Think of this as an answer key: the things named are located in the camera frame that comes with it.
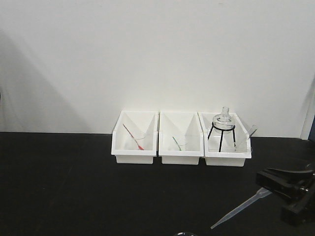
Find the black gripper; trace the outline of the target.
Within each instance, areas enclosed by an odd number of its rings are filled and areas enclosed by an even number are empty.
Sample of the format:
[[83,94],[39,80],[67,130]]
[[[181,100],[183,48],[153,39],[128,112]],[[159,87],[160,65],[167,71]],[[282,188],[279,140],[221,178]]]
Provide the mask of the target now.
[[256,173],[257,185],[282,198],[281,220],[299,226],[315,220],[315,164],[303,170],[266,168]]

